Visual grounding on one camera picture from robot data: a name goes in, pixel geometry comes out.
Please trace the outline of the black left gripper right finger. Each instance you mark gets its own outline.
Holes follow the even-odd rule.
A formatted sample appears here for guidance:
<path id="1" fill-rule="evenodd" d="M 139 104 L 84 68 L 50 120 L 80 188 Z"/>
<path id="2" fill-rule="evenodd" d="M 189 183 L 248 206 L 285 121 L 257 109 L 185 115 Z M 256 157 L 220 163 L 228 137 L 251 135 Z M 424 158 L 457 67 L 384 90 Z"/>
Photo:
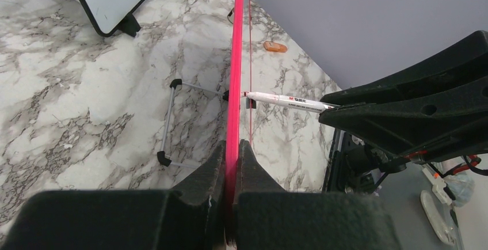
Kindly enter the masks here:
<path id="1" fill-rule="evenodd" d="M 238 249 L 400 249 L 391 216 L 374 196 L 288 192 L 239 144 L 235 189 Z"/>

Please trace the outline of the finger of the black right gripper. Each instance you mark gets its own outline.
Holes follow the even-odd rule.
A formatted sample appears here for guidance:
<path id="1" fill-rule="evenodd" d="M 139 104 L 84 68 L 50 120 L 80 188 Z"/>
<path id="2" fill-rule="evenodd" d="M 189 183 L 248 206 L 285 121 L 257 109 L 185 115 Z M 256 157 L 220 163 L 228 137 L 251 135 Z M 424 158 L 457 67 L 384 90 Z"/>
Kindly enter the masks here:
<path id="1" fill-rule="evenodd" d="M 487 76 L 487 32 L 476 31 L 445 50 L 397 73 L 355 88 L 326 94 L 335 105 L 383 104 L 417 99 Z"/>
<path id="2" fill-rule="evenodd" d="M 487 153 L 487 78 L 385 104 L 330 109 L 319 122 L 394 156 L 422 151 L 441 159 Z"/>

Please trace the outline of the red capped white marker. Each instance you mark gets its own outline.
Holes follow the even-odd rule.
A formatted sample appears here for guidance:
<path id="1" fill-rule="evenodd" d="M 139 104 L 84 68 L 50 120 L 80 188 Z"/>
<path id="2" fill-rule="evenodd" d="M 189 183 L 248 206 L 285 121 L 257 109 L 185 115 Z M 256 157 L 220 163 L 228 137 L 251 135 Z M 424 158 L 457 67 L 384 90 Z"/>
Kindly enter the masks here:
<path id="1" fill-rule="evenodd" d="M 281 107 L 287 107 L 314 113 L 322 113 L 327 109 L 338 108 L 338 105 L 335 104 L 323 103 L 320 101 L 308 100 L 294 96 L 285 96 L 280 94 L 242 92 L 241 97 L 246 97 L 257 102 L 274 104 Z"/>

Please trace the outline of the red framed whiteboard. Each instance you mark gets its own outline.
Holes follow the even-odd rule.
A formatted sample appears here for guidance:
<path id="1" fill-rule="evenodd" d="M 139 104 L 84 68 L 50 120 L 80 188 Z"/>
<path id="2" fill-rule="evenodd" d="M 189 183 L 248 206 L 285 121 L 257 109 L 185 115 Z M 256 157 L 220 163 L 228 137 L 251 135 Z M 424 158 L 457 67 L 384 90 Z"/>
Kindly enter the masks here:
<path id="1" fill-rule="evenodd" d="M 233 205 L 236 195 L 235 186 L 239 158 L 239 122 L 241 112 L 242 39 L 244 7 L 248 2 L 249 0 L 234 0 L 234 19 L 232 22 L 224 185 L 226 205 L 230 207 Z"/>

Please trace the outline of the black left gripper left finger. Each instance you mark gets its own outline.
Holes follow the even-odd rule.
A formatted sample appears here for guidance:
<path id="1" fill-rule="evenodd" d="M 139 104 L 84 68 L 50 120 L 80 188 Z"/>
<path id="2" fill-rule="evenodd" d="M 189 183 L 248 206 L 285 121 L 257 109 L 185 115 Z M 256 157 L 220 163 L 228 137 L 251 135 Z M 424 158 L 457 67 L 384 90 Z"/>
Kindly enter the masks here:
<path id="1" fill-rule="evenodd" d="M 3 249 L 224 249 L 225 141 L 169 190 L 44 191 Z"/>

